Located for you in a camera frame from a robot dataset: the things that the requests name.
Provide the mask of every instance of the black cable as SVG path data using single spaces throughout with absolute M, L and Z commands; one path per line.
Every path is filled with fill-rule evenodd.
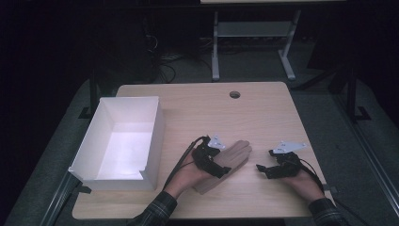
M 322 184 L 322 182 L 320 181 L 320 178 L 317 176 L 317 174 L 315 172 L 313 173 L 310 169 L 308 169 L 307 167 L 305 167 L 302 164 L 298 165 L 295 162 L 287 161 L 287 160 L 284 160 L 284 162 L 292 164 L 294 166 L 297 166 L 297 167 L 301 168 L 302 170 L 306 171 L 310 175 L 310 177 L 313 179 L 313 181 L 319 186 L 319 188 L 323 192 L 323 194 L 325 193 L 325 190 L 323 188 L 323 184 Z
M 201 139 L 203 139 L 204 137 L 199 137 L 197 138 L 195 141 L 193 141 L 190 146 L 188 146 L 187 150 L 185 150 L 185 152 L 183 153 L 182 157 L 180 158 L 179 162 L 176 164 L 176 166 L 173 168 L 172 172 L 170 173 L 170 175 L 168 176 L 167 180 L 165 181 L 164 184 L 164 188 L 162 188 L 163 190 L 165 189 L 165 187 L 167 187 L 167 185 L 169 184 L 169 182 L 171 181 L 171 179 L 173 178 L 173 176 L 176 174 L 177 171 L 179 171 L 179 169 L 181 168 L 181 164 L 183 163 L 183 161 L 185 160 L 185 158 L 188 156 L 188 154 L 193 150 L 194 146 L 197 144 L 198 141 L 200 141 Z

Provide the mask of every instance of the gray carpet floor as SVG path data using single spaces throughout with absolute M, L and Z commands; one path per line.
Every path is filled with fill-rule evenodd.
M 289 58 L 297 79 L 288 81 L 279 62 L 277 53 L 279 47 L 278 44 L 273 44 L 258 49 L 249 48 L 237 54 L 221 54 L 219 82 L 282 81 L 288 87 L 295 87 L 321 72 L 306 68 L 313 44 L 295 42 Z M 176 71 L 173 83 L 211 82 L 210 54 L 203 54 L 200 59 L 183 57 L 168 62 L 168 66 Z M 172 76 L 170 68 L 163 67 L 162 69 L 166 76 Z M 361 130 L 367 142 L 376 151 L 378 160 L 390 175 L 392 182 L 399 187 L 398 128 L 379 107 L 373 92 L 360 81 L 358 81 L 357 105 L 364 106 L 372 119 L 359 121 L 357 125 L 348 121 L 340 104 L 344 101 L 345 95 L 344 93 L 330 94 L 327 91 L 329 81 L 330 78 L 327 78 L 305 91 L 292 91 L 291 94 L 327 183 L 336 189 L 333 197 L 349 207 L 369 225 L 399 225 L 399 218 L 375 178 L 355 132 L 356 128 Z M 163 80 L 158 78 L 154 83 L 163 83 Z M 41 225 L 88 127 L 89 120 L 79 119 L 82 109 L 87 106 L 89 106 L 88 82 L 82 84 L 75 94 L 63 120 L 9 215 L 6 225 Z M 56 217 L 55 225 L 124 225 L 126 223 L 124 219 L 74 219 L 71 212 L 77 194 L 78 189 L 72 191 Z M 339 204 L 338 207 L 353 226 L 364 225 L 345 208 Z M 287 226 L 313 225 L 311 218 L 289 218 L 285 219 L 285 224 Z

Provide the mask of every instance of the person's right hand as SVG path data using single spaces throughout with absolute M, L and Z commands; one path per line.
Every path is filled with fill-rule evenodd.
M 288 186 L 291 186 L 298 195 L 308 202 L 308 204 L 326 197 L 323 191 L 320 190 L 319 186 L 313 181 L 311 176 L 302 169 L 299 171 L 297 176 L 284 177 L 280 180 Z

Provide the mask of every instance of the hole in table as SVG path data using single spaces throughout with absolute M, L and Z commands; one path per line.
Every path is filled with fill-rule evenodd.
M 240 98 L 241 94 L 238 91 L 231 91 L 230 92 L 230 97 L 232 97 L 233 99 L 238 99 Z

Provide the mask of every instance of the hand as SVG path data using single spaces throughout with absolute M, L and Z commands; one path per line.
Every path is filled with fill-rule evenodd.
M 197 168 L 191 153 L 187 155 L 182 163 L 182 167 L 176 172 L 164 189 L 164 191 L 169 193 L 176 200 L 188 188 L 195 186 L 205 179 L 213 177 L 208 172 Z
M 299 196 L 307 201 L 308 204 L 326 197 L 323 191 L 320 190 L 319 186 L 313 181 L 311 176 L 302 169 L 297 176 L 284 177 L 281 178 L 281 181 L 288 186 L 291 186 Z

